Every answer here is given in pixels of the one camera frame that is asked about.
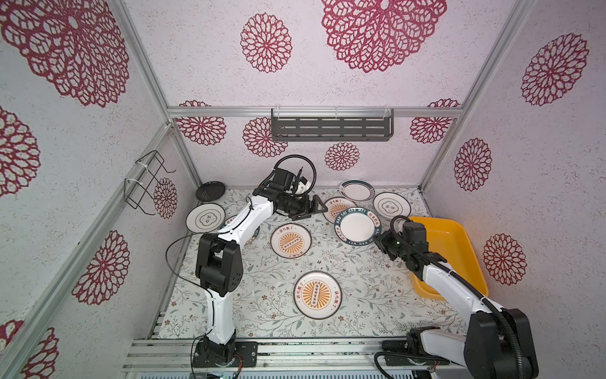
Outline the orange sunburst plate front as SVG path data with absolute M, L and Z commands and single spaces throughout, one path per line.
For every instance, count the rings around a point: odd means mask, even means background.
M 342 306 L 343 293 L 333 276 L 312 271 L 297 280 L 293 299 L 303 315 L 313 320 L 324 320 L 334 316 Z

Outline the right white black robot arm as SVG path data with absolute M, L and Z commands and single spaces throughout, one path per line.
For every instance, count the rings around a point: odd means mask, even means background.
M 408 217 L 374 235 L 379 250 L 391 260 L 404 261 L 467 319 L 467 333 L 459 336 L 438 327 L 412 328 L 401 352 L 381 351 L 375 357 L 396 357 L 414 363 L 454 363 L 474 378 L 536 378 L 538 360 L 528 317 L 483 295 L 459 275 L 442 255 L 429 249 L 427 232 Z

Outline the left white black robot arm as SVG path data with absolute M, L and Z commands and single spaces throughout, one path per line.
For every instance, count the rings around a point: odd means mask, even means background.
M 269 184 L 258 187 L 246 200 L 232 222 L 217 232 L 200 237 L 195 275 L 208 302 L 208 331 L 200 345 L 204 352 L 228 360 L 235 352 L 236 328 L 232 293 L 242 281 L 242 251 L 255 230 L 275 213 L 291 220 L 307 219 L 328 209 L 311 196 L 313 183 L 285 187 Z

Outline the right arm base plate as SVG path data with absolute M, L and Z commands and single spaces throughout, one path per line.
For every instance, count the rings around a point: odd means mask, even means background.
M 433 355 L 427 355 L 408 346 L 406 340 L 384 340 L 381 343 L 383 356 L 388 366 L 434 366 L 449 364 L 450 361 Z

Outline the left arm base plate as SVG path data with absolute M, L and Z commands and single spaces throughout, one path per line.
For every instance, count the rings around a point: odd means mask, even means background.
M 228 342 L 215 344 L 203 339 L 195 348 L 193 368 L 255 367 L 259 344 L 257 342 Z

